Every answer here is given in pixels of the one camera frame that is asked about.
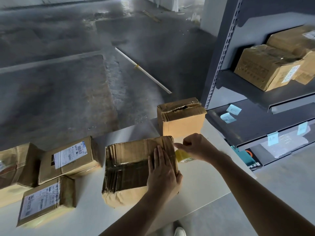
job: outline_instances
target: white stick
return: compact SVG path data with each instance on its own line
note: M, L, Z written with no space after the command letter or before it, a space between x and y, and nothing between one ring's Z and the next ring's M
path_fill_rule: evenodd
M150 75L147 71L145 71L143 68L141 68L139 65L136 64L132 59L130 59L127 55L122 53L117 47L115 47L116 51L118 51L120 54L122 54L126 59L128 59L132 64L134 64L138 69L140 69L142 72L145 73L146 76L148 76L150 79L152 79L157 85L159 85L162 89L164 89L168 94L171 94L172 92L165 87L163 84L161 84L159 81L157 81L155 78L153 78L152 75Z

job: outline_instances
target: gray floor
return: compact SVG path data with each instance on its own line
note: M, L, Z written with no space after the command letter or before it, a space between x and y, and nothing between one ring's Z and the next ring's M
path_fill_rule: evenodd
M0 11L0 150L28 141L48 150L155 118L161 103L200 98L215 43L187 20L201 11L147 0Z
M294 210L315 224L315 147L286 156L254 173L258 181ZM230 193L157 230L150 236L173 236L182 226L187 236L255 236L242 209Z

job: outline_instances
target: tabletop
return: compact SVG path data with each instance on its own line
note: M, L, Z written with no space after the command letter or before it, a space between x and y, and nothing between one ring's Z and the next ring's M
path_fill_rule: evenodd
M101 156L104 157L105 147L110 144L158 137L160 134L157 124L157 119L151 119L95 138ZM228 154L250 176L256 178L207 120L203 124L201 133L215 147ZM174 139L175 142L182 142L182 140L183 138ZM230 193L221 175L210 164L193 160L179 163L178 169L184 177L182 188L179 194L163 208L148 233ZM20 226L16 228L21 201L0 208L1 234L23 236L99 235L132 207L123 206L113 209L105 204L101 195L104 172L105 168L103 167L101 170L76 179L77 207L41 227L23 228Z

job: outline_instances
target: person's right arm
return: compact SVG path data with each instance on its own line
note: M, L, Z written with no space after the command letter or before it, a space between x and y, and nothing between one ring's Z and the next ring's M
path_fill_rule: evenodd
M315 235L315 226L217 150L203 135L192 134L175 147L212 164L259 236Z

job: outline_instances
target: cardboard box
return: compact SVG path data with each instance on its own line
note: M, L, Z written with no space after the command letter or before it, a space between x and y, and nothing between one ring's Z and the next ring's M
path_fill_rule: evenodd
M161 104L157 112L160 134L174 138L200 133L207 113L196 98Z
M24 192L37 186L43 152L32 143L0 152L0 207L21 200Z
M309 83L315 76L315 27L299 26L273 34L267 45L288 51L305 61L294 80L301 84Z
M117 143L105 148L105 177L102 197L114 208L136 204L147 192L148 157L154 159L154 149L161 145L167 152L174 172L177 161L171 136Z
M74 180L61 176L24 193L17 227L41 226L75 207Z
M260 45L243 51L234 73L262 91L269 91L288 84L303 62L288 52Z
M99 151L91 136L43 154L38 184L66 175L77 178L101 168Z

